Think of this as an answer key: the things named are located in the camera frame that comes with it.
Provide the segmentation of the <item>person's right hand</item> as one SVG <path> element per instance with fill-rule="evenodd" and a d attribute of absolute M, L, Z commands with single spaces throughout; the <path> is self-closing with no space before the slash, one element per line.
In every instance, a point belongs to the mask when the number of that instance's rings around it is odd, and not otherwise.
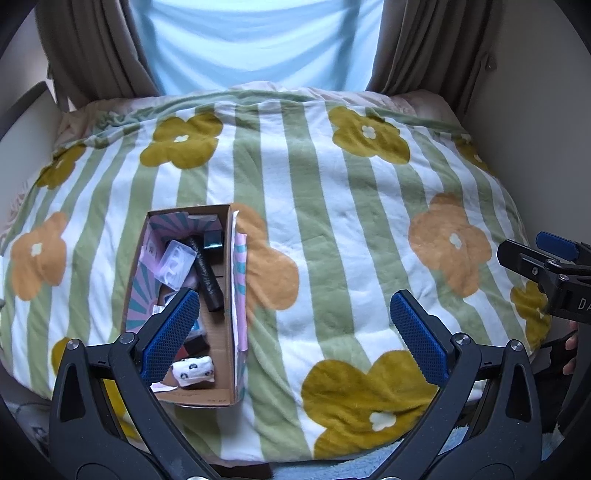
<path fill-rule="evenodd" d="M 579 343 L 579 324 L 575 321 L 569 322 L 570 327 L 570 336 L 565 341 L 565 350 L 573 354 L 572 358 L 564 365 L 563 367 L 563 374 L 564 375 L 572 375 L 576 368 L 577 364 L 577 350 L 578 350 L 578 343 Z"/>

